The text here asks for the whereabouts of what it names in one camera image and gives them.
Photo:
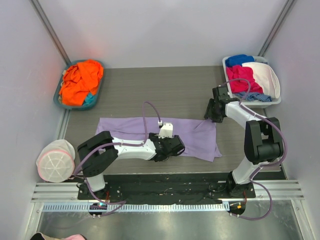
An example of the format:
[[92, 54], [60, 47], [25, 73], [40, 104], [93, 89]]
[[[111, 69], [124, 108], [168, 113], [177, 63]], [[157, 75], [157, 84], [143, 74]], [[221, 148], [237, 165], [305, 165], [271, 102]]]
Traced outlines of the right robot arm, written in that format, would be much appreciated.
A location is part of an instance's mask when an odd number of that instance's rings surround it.
[[204, 118], [214, 123], [222, 123], [224, 118], [230, 118], [245, 130], [245, 157], [228, 174], [225, 186], [230, 197], [242, 198], [251, 194], [252, 180], [261, 168], [284, 156], [280, 122], [275, 117], [262, 116], [243, 105], [239, 99], [230, 97], [226, 86], [215, 87], [212, 93], [213, 98], [208, 102]]

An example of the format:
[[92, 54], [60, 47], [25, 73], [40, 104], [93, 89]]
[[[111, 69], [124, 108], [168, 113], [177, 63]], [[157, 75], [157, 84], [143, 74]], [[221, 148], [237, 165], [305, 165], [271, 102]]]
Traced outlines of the lavender t-shirt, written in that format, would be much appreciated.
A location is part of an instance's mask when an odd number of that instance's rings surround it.
[[[184, 157], [194, 157], [213, 162], [222, 157], [217, 145], [216, 124], [210, 120], [163, 117], [164, 123], [173, 124], [173, 134], [185, 145]], [[112, 137], [123, 140], [144, 140], [145, 129], [142, 117], [100, 118], [96, 134], [109, 131]]]

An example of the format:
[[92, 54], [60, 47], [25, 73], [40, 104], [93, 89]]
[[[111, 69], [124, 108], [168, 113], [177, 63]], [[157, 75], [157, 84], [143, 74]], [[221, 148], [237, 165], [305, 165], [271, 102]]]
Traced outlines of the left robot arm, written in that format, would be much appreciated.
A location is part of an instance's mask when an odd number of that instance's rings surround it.
[[107, 192], [104, 171], [114, 161], [141, 159], [163, 162], [184, 151], [185, 145], [178, 135], [160, 137], [150, 132], [143, 140], [126, 140], [102, 131], [77, 147], [80, 164], [74, 173], [83, 173], [89, 194], [100, 200]]

